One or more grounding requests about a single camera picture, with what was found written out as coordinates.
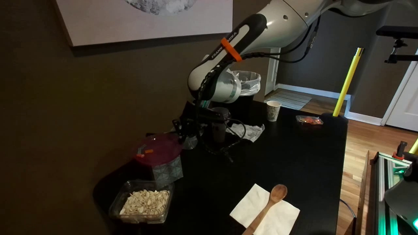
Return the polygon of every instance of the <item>wall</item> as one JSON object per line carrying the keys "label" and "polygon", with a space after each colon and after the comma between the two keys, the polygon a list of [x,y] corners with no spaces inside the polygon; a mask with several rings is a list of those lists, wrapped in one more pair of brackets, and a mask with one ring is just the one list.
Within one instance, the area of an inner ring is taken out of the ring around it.
{"label": "wall", "polygon": [[[234,2],[234,25],[268,0]],[[221,35],[70,49],[51,0],[1,1],[5,234],[107,234],[100,178],[182,111],[190,70]],[[236,66],[265,78],[268,60]]]}
{"label": "wall", "polygon": [[[418,26],[418,14],[404,5],[392,4],[381,25]],[[385,114],[410,64],[407,61],[383,63],[392,52],[393,43],[391,37],[375,37],[372,52],[365,58],[367,67],[362,71],[355,90],[351,112],[378,118]],[[405,39],[405,43],[408,47],[399,49],[398,54],[414,54],[417,51],[418,40]]]}
{"label": "wall", "polygon": [[[380,10],[364,17],[350,18],[331,11],[325,12],[321,16],[317,38],[309,54],[295,64],[279,62],[276,83],[340,93],[357,47],[364,47],[365,54],[369,53],[368,48],[384,14],[385,11]],[[282,51],[293,48],[302,37],[303,35]],[[297,60],[305,49],[304,43],[295,51],[280,57]],[[351,87],[357,82],[356,74]]]}

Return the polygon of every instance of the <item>wooden floor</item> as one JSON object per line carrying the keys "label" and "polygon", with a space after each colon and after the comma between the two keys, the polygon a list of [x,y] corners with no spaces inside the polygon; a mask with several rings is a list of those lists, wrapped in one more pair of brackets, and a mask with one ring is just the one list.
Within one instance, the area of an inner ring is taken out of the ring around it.
{"label": "wooden floor", "polygon": [[[312,98],[301,109],[302,111],[322,114],[324,112],[333,112],[334,110],[336,99],[301,92],[294,93]],[[342,115],[344,114],[344,107],[345,105],[342,108],[342,112],[340,112]],[[408,142],[406,148],[408,151],[417,138],[418,133],[412,131],[349,120],[340,198],[350,205],[355,214],[357,214],[360,185],[367,151],[379,151],[391,155],[396,151],[401,140]],[[352,219],[349,209],[343,203],[340,203],[337,235],[343,235],[346,232]]]}

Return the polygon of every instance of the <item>white trash bag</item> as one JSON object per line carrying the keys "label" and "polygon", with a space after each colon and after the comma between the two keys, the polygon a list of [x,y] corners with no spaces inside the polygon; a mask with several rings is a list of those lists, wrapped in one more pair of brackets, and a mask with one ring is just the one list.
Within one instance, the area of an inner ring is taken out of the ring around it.
{"label": "white trash bag", "polygon": [[240,96],[250,96],[257,94],[261,88],[261,75],[250,71],[232,71],[232,75],[241,81]]}

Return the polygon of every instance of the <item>yellow pole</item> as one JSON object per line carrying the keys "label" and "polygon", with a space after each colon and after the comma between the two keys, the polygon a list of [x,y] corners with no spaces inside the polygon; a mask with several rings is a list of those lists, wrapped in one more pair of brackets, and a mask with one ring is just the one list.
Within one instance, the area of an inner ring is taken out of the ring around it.
{"label": "yellow pole", "polygon": [[342,103],[344,102],[344,98],[347,94],[348,87],[350,87],[351,79],[353,79],[354,72],[356,71],[360,57],[362,56],[362,52],[363,48],[357,48],[356,54],[354,55],[353,60],[351,61],[350,69],[348,70],[347,77],[345,78],[344,85],[342,86],[337,105],[335,105],[334,113],[332,114],[334,117],[338,117],[338,114],[341,111]]}
{"label": "yellow pole", "polygon": [[412,148],[411,150],[409,150],[409,153],[416,154],[417,149],[418,149],[418,139],[415,141],[415,144],[412,145]]}

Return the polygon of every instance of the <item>floor mat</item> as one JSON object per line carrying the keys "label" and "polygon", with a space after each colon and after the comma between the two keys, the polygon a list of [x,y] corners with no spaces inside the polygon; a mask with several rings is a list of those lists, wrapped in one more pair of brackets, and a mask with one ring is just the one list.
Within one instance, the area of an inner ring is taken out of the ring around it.
{"label": "floor mat", "polygon": [[264,103],[270,100],[282,103],[283,107],[301,110],[301,108],[303,108],[311,100],[311,98],[286,91],[279,91],[277,94],[274,94],[270,98],[266,99]]}

